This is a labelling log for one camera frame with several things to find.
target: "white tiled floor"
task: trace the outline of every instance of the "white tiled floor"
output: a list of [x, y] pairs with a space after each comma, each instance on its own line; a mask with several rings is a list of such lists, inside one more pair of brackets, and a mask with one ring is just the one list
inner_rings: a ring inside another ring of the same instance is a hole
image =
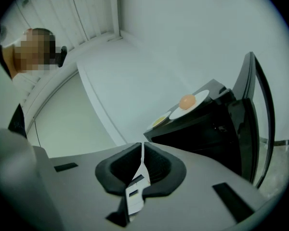
[[[260, 143], [258, 168], [254, 184], [260, 178], [266, 159], [266, 146]], [[259, 191], [268, 199], [281, 193], [289, 181], [289, 145], [275, 146], [268, 172]]]

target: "orange ball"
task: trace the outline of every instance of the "orange ball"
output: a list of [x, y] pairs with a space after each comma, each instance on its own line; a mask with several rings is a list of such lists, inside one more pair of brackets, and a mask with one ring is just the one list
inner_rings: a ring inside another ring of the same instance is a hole
[[196, 98], [194, 95], [189, 94], [181, 98], [179, 102], [179, 107], [183, 110], [187, 110], [196, 103]]

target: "black cable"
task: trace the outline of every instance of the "black cable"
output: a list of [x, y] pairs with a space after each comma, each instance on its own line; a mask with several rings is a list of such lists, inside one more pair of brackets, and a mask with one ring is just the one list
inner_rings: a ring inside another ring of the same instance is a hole
[[38, 141], [39, 141], [39, 136], [38, 136], [38, 131], [37, 131], [37, 124], [35, 123], [35, 119], [34, 119], [34, 125], [35, 125], [35, 131], [37, 133], [37, 137], [38, 137]]

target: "white plate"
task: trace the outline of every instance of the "white plate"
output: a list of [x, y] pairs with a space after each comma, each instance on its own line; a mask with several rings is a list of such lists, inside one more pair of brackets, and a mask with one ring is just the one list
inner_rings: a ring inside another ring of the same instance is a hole
[[[163, 121], [165, 121], [165, 120], [167, 119], [167, 117], [169, 117], [170, 114], [171, 114], [171, 111], [168, 111], [167, 113], [161, 115], [161, 116], [160, 116], [159, 118], [157, 118], [154, 122], [152, 122], [150, 126], [148, 126], [147, 130], [152, 129], [152, 128], [155, 128], [156, 126], [158, 126], [159, 124], [161, 124]], [[162, 119], [159, 123], [157, 123], [157, 124], [155, 124], [155, 125], [153, 126], [153, 124], [154, 124], [158, 119], [160, 119], [161, 117], [165, 117], [165, 118]]]
[[207, 98], [208, 94], [210, 93], [209, 90], [203, 90], [200, 93], [197, 93], [195, 95], [196, 98], [196, 103], [188, 108], [187, 110], [181, 109], [180, 107], [178, 107], [169, 117], [170, 120], [174, 120], [174, 119], [178, 119], [188, 113], [190, 113], [191, 111], [193, 111], [194, 109], [196, 109], [199, 105], [201, 105], [201, 103]]

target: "person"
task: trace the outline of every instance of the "person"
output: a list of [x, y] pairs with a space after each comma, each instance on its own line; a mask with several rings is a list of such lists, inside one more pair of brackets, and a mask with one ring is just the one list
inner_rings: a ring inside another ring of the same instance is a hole
[[[0, 45], [0, 63], [11, 79], [19, 73], [49, 71], [56, 63], [55, 36], [45, 28], [30, 28], [13, 44]], [[24, 113], [18, 105], [8, 129], [26, 138]]]

